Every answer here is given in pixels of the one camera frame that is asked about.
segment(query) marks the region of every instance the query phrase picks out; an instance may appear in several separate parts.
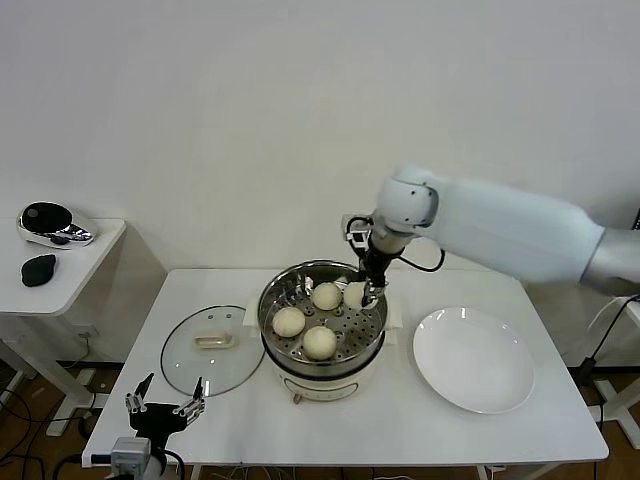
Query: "power cord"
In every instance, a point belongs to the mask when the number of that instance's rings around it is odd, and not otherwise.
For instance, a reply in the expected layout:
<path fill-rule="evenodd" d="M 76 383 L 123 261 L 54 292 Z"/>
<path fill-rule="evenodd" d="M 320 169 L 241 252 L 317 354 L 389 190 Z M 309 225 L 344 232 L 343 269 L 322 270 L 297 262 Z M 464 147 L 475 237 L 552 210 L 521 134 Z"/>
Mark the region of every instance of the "power cord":
<path fill-rule="evenodd" d="M 13 390 L 9 390 L 8 388 L 3 388 L 2 391 L 4 392 L 9 392 L 11 395 L 14 395 L 16 398 L 19 398 L 21 402 L 23 402 L 23 405 L 26 406 L 26 402 L 24 401 L 24 399 L 18 395 L 16 392 L 14 392 Z M 91 400 L 91 405 L 89 405 L 89 407 L 87 407 L 87 410 L 91 410 L 93 408 L 93 405 L 96 403 L 96 394 L 93 393 L 93 400 Z M 51 423 L 51 422 L 59 422 L 60 420 L 79 420 L 81 418 L 84 417 L 67 417 L 67 418 L 51 418 L 51 419 L 44 419 L 44 420 L 33 420 L 32 418 L 25 418 L 22 415 L 18 415 L 17 413 L 13 412 L 11 409 L 9 409 L 7 407 L 7 404 L 4 403 L 2 400 L 0 400 L 0 404 L 2 404 L 2 407 L 4 410 L 6 410 L 7 412 L 9 412 L 11 415 L 13 415 L 16 418 L 19 418 L 20 420 L 24 420 L 25 422 L 31 422 L 31 423 Z"/>
<path fill-rule="evenodd" d="M 368 225 L 373 225 L 373 220 L 371 220 L 368 217 L 361 217 L 361 216 L 355 216 L 355 217 L 351 217 L 349 219 L 349 221 L 347 222 L 347 225 L 345 227 L 345 230 L 347 231 L 347 241 L 349 242 L 349 246 L 351 247 L 351 250 L 353 250 L 353 253 L 355 253 L 358 258 L 362 258 L 363 252 L 359 251 L 356 246 L 353 244 L 353 240 L 351 238 L 349 238 L 349 235 L 351 234 L 351 226 L 353 225 L 354 222 L 364 222 Z M 407 265 L 412 266 L 413 268 L 420 270 L 421 272 L 429 272 L 429 273 L 433 273 L 433 272 L 437 272 L 438 270 L 440 270 L 442 268 L 442 265 L 444 265 L 444 260 L 445 260 L 445 256 L 446 256 L 446 252 L 441 248 L 440 249 L 440 260 L 438 260 L 438 263 L 434 266 L 434 267 L 423 267 L 422 265 L 418 265 L 417 263 L 412 262 L 411 260 L 404 258 L 404 257 L 397 257 L 398 260 L 400 260 L 401 262 L 406 263 Z"/>
<path fill-rule="evenodd" d="M 68 457 L 64 457 L 62 460 L 60 460 L 56 465 L 56 468 L 53 470 L 53 476 L 51 477 L 52 480 L 58 480 L 58 475 L 60 474 L 60 470 L 62 470 L 62 467 L 65 466 L 67 463 L 81 464 L 82 455 L 79 453 L 74 453 L 73 455 L 69 455 Z"/>
<path fill-rule="evenodd" d="M 27 415 L 29 415 L 29 418 L 27 418 L 26 421 L 29 422 L 29 425 L 27 427 L 27 431 L 24 432 L 24 434 L 22 435 L 22 438 L 18 441 L 18 443 L 16 443 L 13 447 L 11 447 L 9 449 L 9 451 L 7 453 L 5 453 L 4 455 L 2 455 L 2 457 L 0 457 L 0 462 L 2 462 L 3 460 L 9 458 L 11 456 L 11 454 L 14 451 L 16 451 L 20 447 L 20 445 L 22 445 L 22 442 L 24 442 L 27 439 L 27 437 L 29 436 L 29 433 L 31 432 L 31 421 L 32 421 L 32 418 L 31 418 L 31 410 L 29 409 L 29 405 L 27 405 L 27 402 L 25 402 L 24 399 L 20 395 L 17 395 L 17 394 L 14 394 L 14 395 L 22 403 L 22 405 L 24 406 L 25 410 L 27 411 Z"/>
<path fill-rule="evenodd" d="M 85 335 L 80 335 L 82 338 L 84 338 L 85 341 L 85 345 L 86 345 L 86 351 L 84 353 L 84 355 L 82 355 L 78 360 L 74 360 L 74 362 L 69 365 L 68 367 L 63 367 L 65 370 L 69 370 L 70 368 L 75 367 L 79 362 L 81 362 L 82 360 L 84 360 L 85 358 L 87 358 L 89 355 L 91 355 L 91 345 L 89 345 L 89 336 L 85 336 Z"/>
<path fill-rule="evenodd" d="M 358 251 L 356 246 L 353 244 L 353 240 L 349 238 L 349 235 L 351 235 L 351 226 L 353 225 L 354 222 L 358 222 L 358 221 L 364 222 L 367 225 L 373 225 L 373 220 L 371 220 L 368 217 L 360 217 L 360 216 L 351 217 L 345 227 L 345 230 L 347 231 L 347 241 L 349 242 L 349 246 L 351 247 L 351 250 L 353 250 L 353 253 L 355 253 L 358 258 L 362 258 L 363 252 Z"/>
<path fill-rule="evenodd" d="M 440 260 L 438 260 L 438 263 L 436 263 L 435 267 L 423 267 L 421 265 L 418 265 L 417 263 L 413 263 L 411 260 L 407 260 L 404 257 L 398 257 L 398 260 L 406 263 L 407 265 L 411 265 L 413 268 L 416 268 L 421 272 L 433 273 L 433 272 L 437 272 L 442 268 L 442 265 L 444 265 L 445 256 L 446 256 L 446 252 L 443 249 L 440 249 Z"/>
<path fill-rule="evenodd" d="M 598 346 L 594 350 L 593 354 L 591 356 L 585 358 L 582 361 L 582 363 L 580 364 L 580 367 L 578 367 L 578 371 L 573 376 L 573 381 L 576 383 L 577 386 L 580 387 L 580 386 L 583 386 L 583 385 L 586 384 L 587 380 L 589 379 L 589 377 L 591 375 L 591 372 L 592 372 L 593 368 L 596 366 L 596 358 L 595 357 L 598 354 L 598 352 L 600 351 L 600 349 L 602 348 L 602 345 L 604 344 L 605 340 L 609 336 L 609 333 L 611 332 L 611 329 L 614 327 L 614 325 L 618 321 L 618 318 L 620 318 L 620 315 L 622 315 L 622 312 L 624 312 L 624 309 L 627 308 L 627 305 L 629 305 L 631 302 L 635 302 L 638 299 L 640 299 L 640 294 L 633 295 L 632 297 L 629 297 L 622 304 L 622 307 L 620 307 L 620 309 L 618 310 L 618 313 L 616 313 L 616 316 L 611 321 L 611 324 L 609 325 L 609 328 L 607 328 L 607 331 L 602 336 L 602 340 L 600 340 L 600 343 L 598 344 Z"/>
<path fill-rule="evenodd" d="M 44 462 L 43 462 L 42 458 L 29 455 L 29 453 L 31 452 L 31 447 L 32 447 L 33 443 L 35 442 L 35 439 L 38 436 L 38 433 L 39 433 L 40 429 L 46 423 L 57 422 L 57 421 L 60 421 L 60 420 L 76 420 L 76 419 L 80 419 L 80 418 L 84 418 L 84 417 L 68 417 L 68 418 L 52 418 L 52 419 L 50 419 L 49 417 L 53 414 L 55 409 L 58 407 L 58 405 L 62 401 L 62 400 L 59 400 L 51 408 L 51 410 L 47 413 L 47 416 L 46 416 L 46 418 L 44 420 L 34 420 L 32 415 L 31 415 L 31 409 L 29 408 L 29 406 L 27 405 L 27 402 L 24 400 L 24 398 L 22 398 L 21 395 L 19 395 L 17 392 L 14 392 L 13 390 L 9 390 L 8 388 L 3 388 L 2 391 L 9 392 L 11 395 L 16 397 L 20 401 L 20 403 L 22 403 L 22 405 L 25 407 L 25 409 L 27 410 L 28 417 L 23 417 L 22 415 L 18 415 L 13 410 L 8 408 L 8 406 L 4 402 L 0 401 L 0 403 L 3 405 L 4 410 L 6 410 L 9 414 L 13 415 L 14 417 L 19 418 L 20 420 L 24 420 L 26 422 L 29 422 L 29 424 L 28 424 L 28 427 L 27 427 L 27 431 L 24 433 L 24 435 L 22 436 L 20 441 L 15 446 L 13 446 L 7 453 L 5 453 L 2 457 L 0 457 L 0 462 L 5 460 L 5 459 L 7 459 L 7 458 L 11 458 L 11 457 L 22 458 L 23 462 L 22 462 L 21 478 L 22 478 L 22 480 L 24 480 L 25 476 L 26 476 L 26 463 L 27 463 L 27 460 L 36 460 L 40 464 L 40 473 L 42 475 L 42 480 L 46 480 L 45 479 L 46 476 L 45 476 L 45 470 L 44 470 Z M 93 408 L 93 405 L 95 404 L 95 401 L 96 401 L 96 394 L 94 393 L 93 394 L 93 400 L 91 401 L 91 405 L 89 406 L 89 410 L 91 408 Z M 13 452 L 18 447 L 20 447 L 20 445 L 22 445 L 22 443 L 27 439 L 27 437 L 29 436 L 29 433 L 31 432 L 31 426 L 34 423 L 39 423 L 40 425 L 38 426 L 38 429 L 36 430 L 35 435 L 31 439 L 31 441 L 29 442 L 29 445 L 27 445 L 27 450 L 25 452 L 25 455 L 15 455 L 15 454 L 13 454 Z M 64 464 L 64 463 L 65 462 L 63 461 L 60 464 L 58 464 L 56 466 L 56 469 L 59 471 L 58 466 L 60 466 L 60 468 L 61 468 L 62 464 Z"/>
<path fill-rule="evenodd" d="M 185 480 L 187 476 L 187 470 L 184 466 L 184 460 L 182 460 L 182 457 L 178 455 L 176 452 L 172 452 L 171 450 L 161 449 L 161 451 L 165 455 L 169 455 L 170 457 L 173 457 L 178 462 L 178 465 L 180 466 L 180 480 Z"/>
<path fill-rule="evenodd" d="M 0 458 L 0 461 L 6 460 L 6 459 L 10 459 L 10 458 L 20 458 L 20 459 L 22 459 L 22 478 L 24 479 L 27 460 L 36 460 L 38 462 L 38 464 L 40 465 L 40 475 L 42 476 L 42 480 L 46 480 L 44 461 L 42 460 L 42 458 L 29 455 L 29 452 L 31 451 L 31 445 L 33 444 L 33 441 L 35 439 L 35 435 L 31 439 L 31 442 L 29 442 L 29 445 L 27 446 L 27 451 L 25 452 L 24 455 L 18 455 L 18 454 L 14 454 L 13 453 L 15 450 L 17 450 L 20 447 L 20 445 L 22 445 L 22 442 L 24 442 L 27 439 L 27 437 L 29 436 L 29 433 L 31 433 L 31 425 L 32 425 L 32 421 L 33 421 L 32 416 L 31 416 L 31 409 L 29 408 L 29 405 L 27 405 L 27 403 L 24 401 L 24 399 L 22 397 L 20 397 L 19 395 L 16 395 L 16 398 L 18 398 L 18 400 L 22 403 L 22 405 L 27 410 L 27 415 L 29 416 L 29 418 L 27 418 L 26 421 L 29 422 L 29 425 L 27 427 L 27 431 L 24 433 L 24 435 L 22 436 L 20 441 L 16 445 L 14 445 L 7 453 L 5 453 Z M 6 465 L 8 465 L 8 463 L 4 463 L 4 464 L 0 465 L 0 467 L 4 467 Z"/>
<path fill-rule="evenodd" d="M 47 413 L 47 416 L 45 418 L 49 418 L 49 417 L 51 417 L 53 415 L 53 413 L 56 411 L 58 406 L 62 403 L 62 400 L 64 400 L 64 397 L 53 404 L 53 407 L 51 407 L 51 409 L 49 410 L 49 412 Z M 40 425 L 38 425 L 38 428 L 36 428 L 36 433 L 33 435 L 33 437 L 31 437 L 31 441 L 29 442 L 29 445 L 27 445 L 27 451 L 25 452 L 24 459 L 22 460 L 22 474 L 21 474 L 22 480 L 25 480 L 25 477 L 26 477 L 27 460 L 29 458 L 38 459 L 37 457 L 31 457 L 29 455 L 29 453 L 31 452 L 31 447 L 33 446 L 34 442 L 36 441 L 36 438 L 38 438 L 38 433 L 40 433 L 40 430 L 42 429 L 43 425 L 44 425 L 44 423 L 40 423 Z M 40 468 L 42 469 L 42 471 L 41 471 L 42 480 L 46 480 L 45 479 L 45 475 L 44 475 L 44 465 L 43 465 L 42 461 L 40 462 Z"/>

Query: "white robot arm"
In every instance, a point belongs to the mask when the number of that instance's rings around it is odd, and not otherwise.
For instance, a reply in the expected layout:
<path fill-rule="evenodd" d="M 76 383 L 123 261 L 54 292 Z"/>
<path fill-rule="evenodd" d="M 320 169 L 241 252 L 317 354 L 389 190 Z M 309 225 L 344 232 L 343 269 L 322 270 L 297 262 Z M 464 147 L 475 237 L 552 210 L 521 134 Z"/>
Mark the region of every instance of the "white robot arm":
<path fill-rule="evenodd" d="M 369 297 L 381 293 L 381 273 L 416 237 L 518 279 L 640 292 L 640 232 L 604 228 L 564 201 L 409 165 L 385 180 L 371 219 L 361 257 Z"/>

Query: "electric steamer pot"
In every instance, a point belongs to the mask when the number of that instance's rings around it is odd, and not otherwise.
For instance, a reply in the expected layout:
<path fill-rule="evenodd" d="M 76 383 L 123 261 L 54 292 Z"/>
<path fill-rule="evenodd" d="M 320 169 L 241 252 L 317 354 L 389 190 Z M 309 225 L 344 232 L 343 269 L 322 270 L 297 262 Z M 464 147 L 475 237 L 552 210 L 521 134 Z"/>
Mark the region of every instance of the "electric steamer pot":
<path fill-rule="evenodd" d="M 334 282 L 341 290 L 358 281 L 358 270 L 344 263 L 314 260 L 295 265 L 277 275 L 263 290 L 257 306 L 257 320 L 265 351 L 284 372 L 314 382 L 346 379 L 369 365 L 384 343 L 387 302 L 380 298 L 369 310 L 356 311 L 342 303 L 325 311 L 311 301 L 313 287 Z M 274 314 L 283 307 L 300 309 L 306 317 L 304 330 L 291 338 L 278 336 L 272 328 Z M 302 338 L 310 328 L 323 325 L 336 334 L 334 355 L 323 361 L 304 354 Z"/>

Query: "black cable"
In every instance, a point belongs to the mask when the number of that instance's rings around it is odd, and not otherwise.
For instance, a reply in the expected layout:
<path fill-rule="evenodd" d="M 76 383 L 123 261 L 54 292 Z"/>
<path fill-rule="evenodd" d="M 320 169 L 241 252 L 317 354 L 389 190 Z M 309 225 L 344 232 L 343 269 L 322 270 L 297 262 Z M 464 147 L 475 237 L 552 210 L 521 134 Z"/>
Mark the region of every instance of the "black cable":
<path fill-rule="evenodd" d="M 349 234 L 351 233 L 351 225 L 353 225 L 353 222 L 357 222 L 357 221 L 365 222 L 368 225 L 373 225 L 373 220 L 367 217 L 355 216 L 349 219 L 345 227 L 345 230 L 347 231 L 347 241 L 349 242 L 349 246 L 351 247 L 351 250 L 353 250 L 353 253 L 355 253 L 358 256 L 358 258 L 361 258 L 362 252 L 358 251 L 358 249 L 353 245 L 353 240 L 349 238 Z"/>
<path fill-rule="evenodd" d="M 52 480 L 58 480 L 58 475 L 60 474 L 60 470 L 67 463 L 82 463 L 82 455 L 79 453 L 74 453 L 73 455 L 69 455 L 68 457 L 64 457 L 62 460 L 58 462 L 56 468 L 53 470 Z"/>
<path fill-rule="evenodd" d="M 418 265 L 417 263 L 413 263 L 411 260 L 407 260 L 404 257 L 398 257 L 398 260 L 400 260 L 401 262 L 406 263 L 407 265 L 411 265 L 413 268 L 417 268 L 421 272 L 433 273 L 433 272 L 437 272 L 438 270 L 440 270 L 442 268 L 442 265 L 444 265 L 445 256 L 446 256 L 446 252 L 443 249 L 440 249 L 440 260 L 438 260 L 438 263 L 436 264 L 435 267 L 430 267 L 430 268 L 429 267 L 423 267 L 421 265 Z"/>
<path fill-rule="evenodd" d="M 600 343 L 594 350 L 593 355 L 591 355 L 590 357 L 585 357 L 585 359 L 582 361 L 582 363 L 578 367 L 578 370 L 576 370 L 571 374 L 571 376 L 573 377 L 573 381 L 576 383 L 578 387 L 581 387 L 587 384 L 587 380 L 589 380 L 589 377 L 591 376 L 591 372 L 596 366 L 596 355 L 600 351 L 600 348 L 602 348 L 602 345 L 604 344 L 605 340 L 609 336 L 609 332 L 611 332 L 611 329 L 618 321 L 618 318 L 620 318 L 620 315 L 622 315 L 622 312 L 624 312 L 624 309 L 627 308 L 627 305 L 629 305 L 631 302 L 638 299 L 640 299 L 640 294 L 629 297 L 627 301 L 624 302 L 622 307 L 620 307 L 620 310 L 618 310 L 618 313 L 616 313 L 616 316 L 611 321 L 609 328 L 607 328 L 607 331 L 602 336 L 602 340 L 600 340 Z"/>
<path fill-rule="evenodd" d="M 162 449 L 162 452 L 165 455 L 169 455 L 170 457 L 173 457 L 178 461 L 178 465 L 180 465 L 180 480 L 185 480 L 187 476 L 187 471 L 184 467 L 184 460 L 182 460 L 182 457 L 178 455 L 176 452 L 172 452 L 171 450 Z"/>
<path fill-rule="evenodd" d="M 42 476 L 42 480 L 46 480 L 47 476 L 45 474 L 45 470 L 44 470 L 44 460 L 42 460 L 42 458 L 40 457 L 35 457 L 35 456 L 31 456 L 31 455 L 9 455 L 7 458 L 26 458 L 27 460 L 37 460 L 38 464 L 40 464 L 40 475 Z M 0 468 L 5 467 L 7 465 L 9 465 L 11 462 L 9 463 L 3 463 L 2 465 L 0 465 Z"/>
<path fill-rule="evenodd" d="M 607 337 L 609 336 L 609 332 L 611 331 L 611 329 L 613 328 L 613 326 L 616 324 L 616 322 L 618 321 L 618 318 L 620 317 L 620 315 L 622 315 L 622 312 L 624 312 L 624 309 L 627 308 L 627 305 L 629 305 L 631 302 L 634 302 L 636 300 L 640 299 L 640 294 L 638 295 L 634 295 L 632 297 L 629 297 L 627 299 L 626 302 L 624 302 L 624 304 L 622 305 L 622 307 L 620 307 L 620 310 L 618 310 L 618 313 L 616 313 L 616 316 L 613 318 L 613 321 L 611 322 L 611 325 L 609 325 L 609 328 L 607 328 L 607 331 L 604 333 L 602 340 L 600 340 L 600 343 L 598 344 L 598 346 L 596 347 L 596 349 L 593 352 L 593 355 L 591 355 L 592 359 L 595 359 L 596 355 L 598 354 L 598 352 L 600 351 L 600 348 L 602 348 L 602 345 L 604 344 L 604 341 L 607 339 Z"/>
<path fill-rule="evenodd" d="M 5 453 L 4 455 L 2 455 L 2 457 L 0 457 L 0 462 L 3 461 L 5 458 L 9 458 L 9 456 L 18 448 L 20 447 L 20 445 L 22 445 L 22 442 L 24 442 L 27 437 L 29 436 L 29 433 L 31 432 L 31 424 L 32 424 L 32 418 L 31 418 L 31 409 L 29 409 L 29 405 L 27 405 L 27 402 L 24 401 L 24 399 L 18 395 L 15 392 L 11 392 L 18 400 L 20 400 L 20 402 L 22 403 L 22 405 L 24 405 L 24 408 L 27 410 L 27 415 L 29 415 L 29 418 L 23 419 L 26 420 L 27 422 L 29 422 L 29 425 L 27 427 L 27 431 L 24 432 L 24 434 L 22 435 L 22 438 L 20 439 L 20 441 L 18 443 L 16 443 L 12 448 L 9 449 L 9 451 L 7 453 Z"/>
<path fill-rule="evenodd" d="M 16 398 L 20 398 L 20 400 L 23 402 L 23 404 L 26 405 L 26 402 L 16 392 L 14 392 L 12 390 L 9 390 L 8 388 L 3 388 L 2 391 L 9 392 L 10 394 L 15 395 Z M 91 410 L 95 403 L 96 403 L 96 394 L 94 393 L 93 394 L 93 400 L 91 401 L 91 405 L 88 407 L 88 409 Z M 24 420 L 26 422 L 31 422 L 31 423 L 51 423 L 51 422 L 58 422 L 60 420 L 78 420 L 80 418 L 83 418 L 83 417 L 67 417 L 67 418 L 52 418 L 52 419 L 45 419 L 45 420 L 33 420 L 32 418 L 25 418 L 25 417 L 23 417 L 21 415 L 18 415 L 15 412 L 13 412 L 9 408 L 7 408 L 7 404 L 4 403 L 2 400 L 0 400 L 0 404 L 2 404 L 4 410 L 9 412 L 14 417 L 19 418 L 20 420 Z"/>
<path fill-rule="evenodd" d="M 64 400 L 64 397 L 62 397 L 60 400 L 58 400 L 56 403 L 53 404 L 53 407 L 49 409 L 45 418 L 49 418 L 53 415 L 53 412 L 55 412 L 58 406 L 62 403 L 62 400 Z M 36 438 L 38 437 L 38 433 L 40 433 L 40 430 L 42 429 L 43 425 L 44 423 L 40 423 L 40 425 L 38 425 L 38 428 L 36 428 L 36 433 L 33 435 L 33 437 L 31 437 L 31 441 L 29 442 L 29 445 L 27 445 L 27 451 L 25 452 L 24 459 L 22 460 L 22 480 L 25 480 L 26 471 L 27 471 L 27 460 L 29 458 L 36 458 L 36 457 L 31 457 L 29 453 L 31 452 L 31 447 L 36 441 Z M 42 473 L 42 480 L 46 480 L 44 476 L 44 467 L 43 467 L 43 473 Z"/>

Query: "white cable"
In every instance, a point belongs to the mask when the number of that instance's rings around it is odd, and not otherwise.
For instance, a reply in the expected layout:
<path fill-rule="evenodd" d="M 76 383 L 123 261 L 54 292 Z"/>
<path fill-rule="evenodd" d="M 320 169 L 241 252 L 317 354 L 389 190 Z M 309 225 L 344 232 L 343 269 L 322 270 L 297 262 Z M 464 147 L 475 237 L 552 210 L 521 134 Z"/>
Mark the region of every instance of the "white cable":
<path fill-rule="evenodd" d="M 611 305 L 613 305 L 614 303 L 616 303 L 618 300 L 620 299 L 625 299 L 624 297 L 615 297 L 613 300 L 611 300 L 610 302 L 608 302 L 607 304 L 605 304 L 604 307 L 602 307 L 598 313 L 596 313 L 596 315 L 593 317 L 593 320 L 591 320 L 591 323 L 589 323 L 589 326 L 587 327 L 587 332 L 589 330 L 591 330 L 591 328 L 593 328 L 593 326 L 595 325 L 595 323 L 598 321 L 598 318 L 600 318 L 600 315 L 602 315 L 604 313 L 604 311 L 609 308 Z"/>

